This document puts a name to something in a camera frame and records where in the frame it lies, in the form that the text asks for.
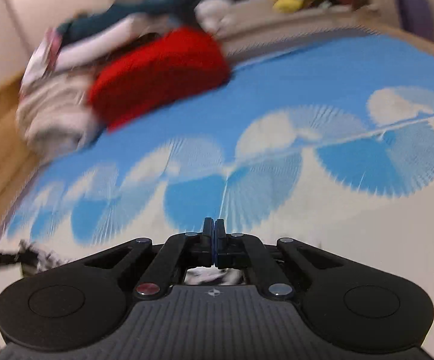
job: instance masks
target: cloud pattern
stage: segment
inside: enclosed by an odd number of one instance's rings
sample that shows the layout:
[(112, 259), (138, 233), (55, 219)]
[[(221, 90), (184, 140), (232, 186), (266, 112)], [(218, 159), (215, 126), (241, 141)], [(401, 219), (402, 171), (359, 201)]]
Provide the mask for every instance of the cloud pattern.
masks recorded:
[(31, 239), (51, 237), (70, 215), (82, 245), (105, 244), (142, 214), (161, 183), (162, 210), (178, 231), (199, 231), (206, 216), (229, 232), (251, 232), (278, 210), (298, 184), (301, 150), (311, 147), (322, 167), (354, 191), (402, 197), (434, 180), (434, 92), (383, 88), (367, 101), (372, 132), (358, 117), (326, 105), (269, 112), (254, 120), (226, 162), (211, 136), (175, 138), (137, 161), (119, 180), (114, 163), (100, 163), (71, 186), (53, 182), (30, 193), (7, 226), (7, 237), (31, 227)]

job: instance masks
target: wooden bed frame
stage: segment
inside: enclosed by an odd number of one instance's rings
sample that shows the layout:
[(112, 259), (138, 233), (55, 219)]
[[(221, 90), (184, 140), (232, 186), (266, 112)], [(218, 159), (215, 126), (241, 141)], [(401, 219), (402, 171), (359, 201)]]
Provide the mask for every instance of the wooden bed frame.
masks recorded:
[[(265, 42), (280, 34), (295, 36), (314, 33), (316, 29), (325, 32), (329, 28), (361, 26), (370, 32), (404, 40), (434, 56), (434, 43), (381, 23), (377, 14), (366, 8), (350, 12), (338, 7), (282, 15), (271, 10), (268, 0), (256, 0), (235, 5), (234, 15), (236, 24), (218, 36), (227, 55), (249, 43)], [(39, 158), (26, 147), (15, 127), (21, 77), (18, 75), (0, 86), (0, 223), (39, 164)]]

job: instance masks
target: red cushion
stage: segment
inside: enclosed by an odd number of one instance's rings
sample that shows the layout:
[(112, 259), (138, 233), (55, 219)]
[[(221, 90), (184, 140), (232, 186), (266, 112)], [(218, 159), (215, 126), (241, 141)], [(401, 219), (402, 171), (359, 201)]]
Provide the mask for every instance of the red cushion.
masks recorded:
[(216, 41), (184, 27), (107, 66), (89, 103), (113, 130), (160, 105), (218, 87), (229, 76)]

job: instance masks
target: white cloth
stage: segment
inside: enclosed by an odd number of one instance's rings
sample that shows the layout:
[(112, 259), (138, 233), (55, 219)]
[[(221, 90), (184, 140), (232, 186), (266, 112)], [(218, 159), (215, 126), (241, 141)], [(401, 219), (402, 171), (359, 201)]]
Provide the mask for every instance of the white cloth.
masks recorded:
[(97, 116), (86, 107), (93, 82), (93, 75), (88, 73), (61, 74), (22, 99), (16, 113), (17, 127), (29, 147), (45, 161), (87, 146), (102, 130)]
[(55, 71), (65, 71), (88, 64), (139, 36), (149, 32), (163, 34), (170, 28), (167, 16), (149, 18), (143, 13), (128, 15), (97, 35), (63, 47), (58, 55)]
[(57, 59), (62, 37), (54, 28), (49, 28), (42, 42), (30, 57), (21, 82), (21, 94), (25, 95), (30, 86), (51, 71)]
[(195, 7), (195, 17), (204, 31), (216, 34), (233, 24), (233, 4), (233, 0), (202, 0)]

